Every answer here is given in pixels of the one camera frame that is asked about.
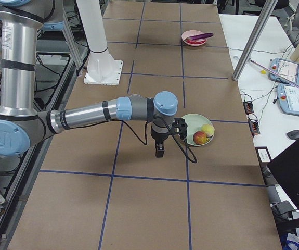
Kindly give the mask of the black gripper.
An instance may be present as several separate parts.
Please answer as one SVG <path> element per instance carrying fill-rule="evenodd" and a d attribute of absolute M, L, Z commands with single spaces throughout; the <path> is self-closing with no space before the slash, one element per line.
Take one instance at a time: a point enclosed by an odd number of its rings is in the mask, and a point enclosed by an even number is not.
<path fill-rule="evenodd" d="M 164 156 L 165 148 L 164 141 L 170 135 L 170 130 L 174 118 L 169 117 L 154 117 L 151 123 L 151 136 L 155 140 L 155 156 L 162 158 Z"/>

